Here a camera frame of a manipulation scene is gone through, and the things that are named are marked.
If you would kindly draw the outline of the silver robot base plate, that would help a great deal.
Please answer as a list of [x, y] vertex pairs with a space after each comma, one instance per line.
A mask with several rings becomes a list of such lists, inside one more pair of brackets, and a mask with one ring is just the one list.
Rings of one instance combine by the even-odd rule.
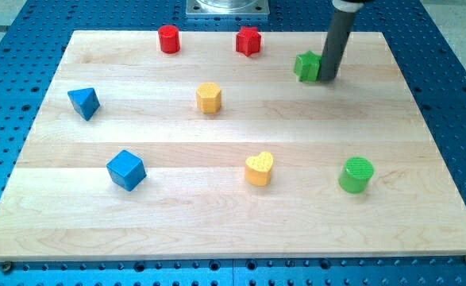
[[268, 0], [186, 0], [187, 16], [269, 15]]

